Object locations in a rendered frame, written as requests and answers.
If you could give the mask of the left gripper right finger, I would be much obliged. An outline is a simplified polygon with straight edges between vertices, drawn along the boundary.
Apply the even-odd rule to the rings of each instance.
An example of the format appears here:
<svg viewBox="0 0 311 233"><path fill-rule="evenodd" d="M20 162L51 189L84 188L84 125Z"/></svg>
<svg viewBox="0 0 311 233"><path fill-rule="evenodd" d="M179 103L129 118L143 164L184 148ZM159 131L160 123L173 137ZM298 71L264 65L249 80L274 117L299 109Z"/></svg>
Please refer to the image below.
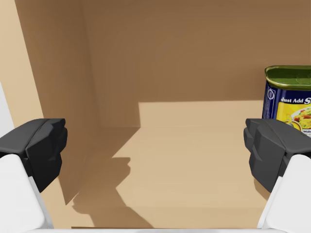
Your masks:
<svg viewBox="0 0 311 233"><path fill-rule="evenodd" d="M311 229L311 138L276 119L245 123L251 174L270 192L257 228Z"/></svg>

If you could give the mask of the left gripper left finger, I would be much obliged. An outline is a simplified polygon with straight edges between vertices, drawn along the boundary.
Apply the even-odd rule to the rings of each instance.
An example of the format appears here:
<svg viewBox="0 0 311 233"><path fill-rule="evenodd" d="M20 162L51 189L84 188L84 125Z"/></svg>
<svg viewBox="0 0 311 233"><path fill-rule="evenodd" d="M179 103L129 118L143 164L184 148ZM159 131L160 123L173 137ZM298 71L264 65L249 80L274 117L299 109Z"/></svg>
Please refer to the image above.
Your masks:
<svg viewBox="0 0 311 233"><path fill-rule="evenodd" d="M52 229L41 192L59 175L63 118L34 119L0 137L0 229Z"/></svg>

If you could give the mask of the green and blue rectangular can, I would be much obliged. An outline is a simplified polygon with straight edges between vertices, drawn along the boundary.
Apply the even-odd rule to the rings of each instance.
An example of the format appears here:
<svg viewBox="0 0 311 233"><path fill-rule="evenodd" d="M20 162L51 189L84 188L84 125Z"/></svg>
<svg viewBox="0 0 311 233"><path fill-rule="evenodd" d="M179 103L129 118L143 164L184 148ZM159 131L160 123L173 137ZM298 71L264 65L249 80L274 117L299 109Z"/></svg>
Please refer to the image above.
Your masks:
<svg viewBox="0 0 311 233"><path fill-rule="evenodd" d="M311 137L311 66L269 66L263 119L277 119Z"/></svg>

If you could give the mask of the pale wooden shelf unit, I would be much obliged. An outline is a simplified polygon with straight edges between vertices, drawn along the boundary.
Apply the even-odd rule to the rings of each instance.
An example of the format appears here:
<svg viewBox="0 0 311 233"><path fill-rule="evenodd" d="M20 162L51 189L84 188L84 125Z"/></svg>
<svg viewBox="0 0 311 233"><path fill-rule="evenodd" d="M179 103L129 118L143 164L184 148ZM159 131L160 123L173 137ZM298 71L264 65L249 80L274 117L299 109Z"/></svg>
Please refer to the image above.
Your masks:
<svg viewBox="0 0 311 233"><path fill-rule="evenodd" d="M66 120L58 229L256 228L243 129L272 65L311 65L311 0L0 0L13 124Z"/></svg>

